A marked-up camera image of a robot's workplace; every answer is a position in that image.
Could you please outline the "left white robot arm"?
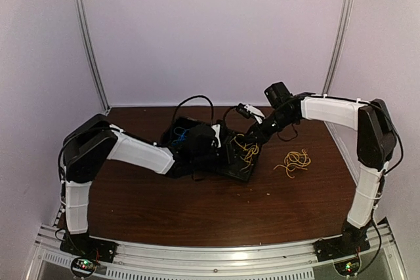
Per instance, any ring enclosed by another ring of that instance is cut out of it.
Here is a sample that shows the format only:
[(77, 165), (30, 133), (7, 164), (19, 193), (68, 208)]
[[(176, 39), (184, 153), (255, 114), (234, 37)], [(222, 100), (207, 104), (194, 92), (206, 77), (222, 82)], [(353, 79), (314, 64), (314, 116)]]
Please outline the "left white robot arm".
[(215, 165), (221, 146), (219, 123), (179, 117), (157, 143), (128, 133), (102, 114), (93, 116), (65, 138), (58, 158), (69, 246), (80, 256), (95, 249), (94, 241), (84, 233), (89, 229), (90, 188), (105, 161), (122, 161), (179, 178)]

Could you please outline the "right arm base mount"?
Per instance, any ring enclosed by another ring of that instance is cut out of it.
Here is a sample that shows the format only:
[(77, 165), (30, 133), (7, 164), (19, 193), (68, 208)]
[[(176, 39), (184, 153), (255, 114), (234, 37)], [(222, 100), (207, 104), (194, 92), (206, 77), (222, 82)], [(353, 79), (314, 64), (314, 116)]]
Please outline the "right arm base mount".
[(319, 239), (313, 243), (319, 262), (332, 260), (335, 271), (343, 277), (355, 277), (362, 270), (361, 253), (370, 249), (368, 241), (362, 241), (356, 247), (343, 245), (341, 237)]

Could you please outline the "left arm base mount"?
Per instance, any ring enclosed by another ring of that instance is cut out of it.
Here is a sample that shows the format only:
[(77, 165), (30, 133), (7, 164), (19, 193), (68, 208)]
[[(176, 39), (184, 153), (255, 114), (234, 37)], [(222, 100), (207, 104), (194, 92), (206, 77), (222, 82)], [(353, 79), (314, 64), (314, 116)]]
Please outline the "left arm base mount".
[(112, 241), (91, 239), (85, 248), (73, 244), (70, 240), (63, 240), (60, 250), (74, 256), (70, 262), (70, 271), (74, 276), (86, 278), (92, 276), (101, 267), (101, 263), (112, 263), (117, 244)]

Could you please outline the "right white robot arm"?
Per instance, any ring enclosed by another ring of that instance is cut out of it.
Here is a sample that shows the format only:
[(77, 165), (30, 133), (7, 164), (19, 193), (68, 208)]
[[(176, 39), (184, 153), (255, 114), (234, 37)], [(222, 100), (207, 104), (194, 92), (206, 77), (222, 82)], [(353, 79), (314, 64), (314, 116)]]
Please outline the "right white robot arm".
[(265, 144), (273, 134), (302, 119), (340, 125), (356, 132), (358, 183), (342, 236), (336, 242), (341, 254), (351, 254), (373, 225), (385, 178), (393, 170), (390, 160), (395, 147), (401, 144), (387, 105), (382, 99), (367, 102), (310, 92), (291, 94), (282, 82), (269, 86), (264, 93), (273, 111), (249, 128), (245, 137), (250, 141)]

